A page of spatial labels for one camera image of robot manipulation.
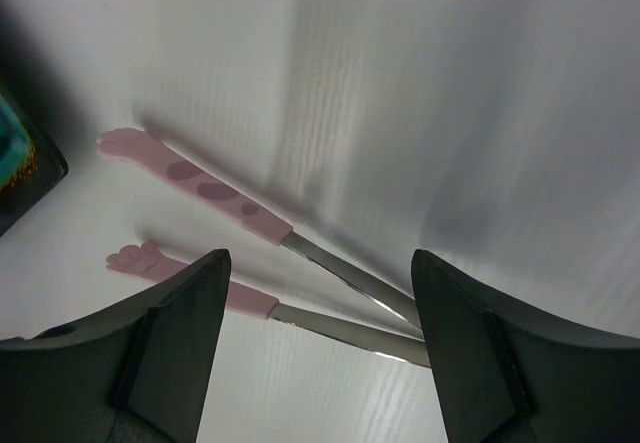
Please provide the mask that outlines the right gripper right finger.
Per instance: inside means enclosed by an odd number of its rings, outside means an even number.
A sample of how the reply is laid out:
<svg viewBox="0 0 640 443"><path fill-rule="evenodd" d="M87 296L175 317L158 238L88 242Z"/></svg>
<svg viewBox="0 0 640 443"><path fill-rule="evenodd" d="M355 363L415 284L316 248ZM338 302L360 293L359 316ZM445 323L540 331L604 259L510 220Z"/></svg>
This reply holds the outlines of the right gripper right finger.
<svg viewBox="0 0 640 443"><path fill-rule="evenodd" d="M638 339L552 315L427 250L411 278L449 441L638 441Z"/></svg>

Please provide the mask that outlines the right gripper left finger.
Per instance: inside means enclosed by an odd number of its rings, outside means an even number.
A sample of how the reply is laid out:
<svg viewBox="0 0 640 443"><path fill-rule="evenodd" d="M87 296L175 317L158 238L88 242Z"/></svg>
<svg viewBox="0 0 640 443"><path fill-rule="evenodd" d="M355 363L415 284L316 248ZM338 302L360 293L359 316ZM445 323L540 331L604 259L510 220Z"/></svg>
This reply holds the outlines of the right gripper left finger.
<svg viewBox="0 0 640 443"><path fill-rule="evenodd" d="M3 340L2 441L195 441L230 271L214 250L96 313Z"/></svg>

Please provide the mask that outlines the dark square teal plate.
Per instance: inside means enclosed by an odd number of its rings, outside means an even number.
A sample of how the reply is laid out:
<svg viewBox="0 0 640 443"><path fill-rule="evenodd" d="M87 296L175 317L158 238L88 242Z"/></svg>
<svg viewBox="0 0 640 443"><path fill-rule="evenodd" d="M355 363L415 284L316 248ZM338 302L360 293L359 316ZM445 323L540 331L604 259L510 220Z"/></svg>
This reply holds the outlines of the dark square teal plate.
<svg viewBox="0 0 640 443"><path fill-rule="evenodd" d="M1 88L1 232L6 233L68 174L54 140Z"/></svg>

